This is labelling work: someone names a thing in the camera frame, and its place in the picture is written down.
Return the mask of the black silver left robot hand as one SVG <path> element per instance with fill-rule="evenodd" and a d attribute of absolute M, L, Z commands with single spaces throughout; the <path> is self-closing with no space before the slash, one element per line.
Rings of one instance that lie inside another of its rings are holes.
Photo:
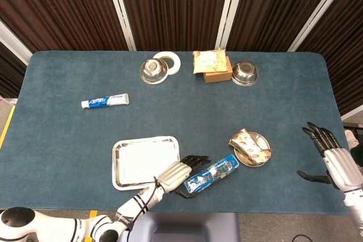
<path fill-rule="evenodd" d="M 196 197 L 198 193 L 182 190 L 183 182 L 210 162 L 208 156 L 188 155 L 181 161 L 172 163 L 158 176 L 157 187 L 161 187 L 166 194 L 175 193 L 185 199 Z"/>

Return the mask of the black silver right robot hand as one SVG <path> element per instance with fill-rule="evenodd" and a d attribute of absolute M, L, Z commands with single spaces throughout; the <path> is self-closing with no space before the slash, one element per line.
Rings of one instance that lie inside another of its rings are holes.
<path fill-rule="evenodd" d="M 326 166 L 325 175 L 309 175 L 298 170 L 297 174 L 310 182 L 332 184 L 342 192 L 362 189 L 362 173 L 346 148 L 343 148 L 333 132 L 312 122 L 302 128 L 312 140 Z"/>

